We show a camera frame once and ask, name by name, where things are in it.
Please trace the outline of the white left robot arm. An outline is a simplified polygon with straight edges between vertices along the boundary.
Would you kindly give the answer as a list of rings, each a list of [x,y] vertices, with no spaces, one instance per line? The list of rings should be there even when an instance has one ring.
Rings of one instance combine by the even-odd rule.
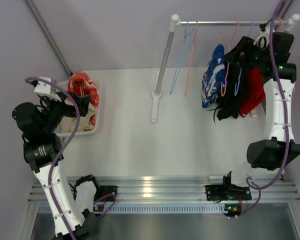
[[[22,131],[23,157],[40,182],[53,215],[55,240],[87,240],[99,232],[93,213],[101,188],[93,175],[79,178],[71,191],[64,170],[64,145],[55,130],[64,117],[86,116],[91,97],[57,92],[57,99],[24,102],[12,111]]]

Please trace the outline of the blue wire hanger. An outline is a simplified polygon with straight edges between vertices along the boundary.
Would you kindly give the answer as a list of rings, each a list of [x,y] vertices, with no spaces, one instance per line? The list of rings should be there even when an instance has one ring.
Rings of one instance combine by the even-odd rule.
[[[184,30],[184,35],[183,35],[183,42],[182,42],[181,49],[179,51],[177,67],[175,68],[173,80],[172,80],[171,87],[170,87],[170,92],[169,92],[170,95],[173,94],[173,91],[174,91],[175,85],[177,83],[181,68],[183,67],[186,56],[187,56],[188,51],[190,49],[190,42],[191,42],[191,40],[193,38],[193,35],[194,35],[194,28],[192,28],[191,30],[188,30],[188,28],[189,28],[189,21],[187,21],[186,25],[185,25],[185,30]]]

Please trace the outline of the pink wire hanger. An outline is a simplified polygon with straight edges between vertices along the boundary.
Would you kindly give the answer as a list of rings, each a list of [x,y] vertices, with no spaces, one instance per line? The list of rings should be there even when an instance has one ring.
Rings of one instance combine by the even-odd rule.
[[[198,20],[195,21],[195,28],[193,30],[193,36],[192,36],[192,44],[190,49],[190,56],[189,56],[189,63],[188,63],[188,70],[186,75],[186,83],[185,83],[185,91],[184,96],[186,97],[189,90],[190,85],[190,75],[191,75],[191,69],[192,69],[192,62],[193,62],[193,56],[194,56],[194,49],[195,49],[195,42],[196,42],[196,35],[198,30]]]

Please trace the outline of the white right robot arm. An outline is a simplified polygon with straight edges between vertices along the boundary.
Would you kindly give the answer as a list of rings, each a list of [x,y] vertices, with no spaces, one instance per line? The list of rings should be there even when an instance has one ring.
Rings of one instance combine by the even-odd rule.
[[[253,179],[264,171],[277,170],[273,180],[263,186],[264,189],[270,187],[281,176],[285,166],[300,155],[300,144],[295,142],[291,118],[297,80],[297,66],[288,62],[293,41],[293,34],[273,32],[268,45],[260,47],[252,38],[244,36],[224,56],[229,64],[246,70],[260,70],[266,100],[263,139],[248,146],[247,163],[223,178],[232,190],[244,194],[250,189],[258,190]]]

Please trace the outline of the blue patterned trousers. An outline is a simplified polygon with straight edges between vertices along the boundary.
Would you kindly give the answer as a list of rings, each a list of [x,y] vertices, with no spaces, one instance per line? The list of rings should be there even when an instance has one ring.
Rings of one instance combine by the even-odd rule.
[[[224,61],[225,48],[218,44],[207,64],[201,82],[201,106],[207,108],[221,96],[221,84],[225,84],[226,66]]]

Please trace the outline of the orange white patterned trousers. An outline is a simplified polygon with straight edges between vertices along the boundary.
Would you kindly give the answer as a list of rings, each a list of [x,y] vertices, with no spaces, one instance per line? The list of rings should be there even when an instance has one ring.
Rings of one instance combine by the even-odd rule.
[[[78,96],[90,95],[90,93],[96,94],[96,86],[93,80],[84,72],[76,72],[72,75],[68,81],[67,90]]]

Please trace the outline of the beige drawstring trousers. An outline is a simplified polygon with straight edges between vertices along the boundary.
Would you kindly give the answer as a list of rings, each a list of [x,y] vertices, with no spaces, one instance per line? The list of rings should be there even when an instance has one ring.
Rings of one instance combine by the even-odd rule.
[[[79,119],[79,125],[77,132],[86,132],[92,131],[95,128],[96,117],[97,117],[97,107],[92,103],[88,105],[88,112],[86,116],[81,116]],[[71,133],[76,126],[77,118],[76,117],[67,117],[65,116],[59,125],[60,133]]]

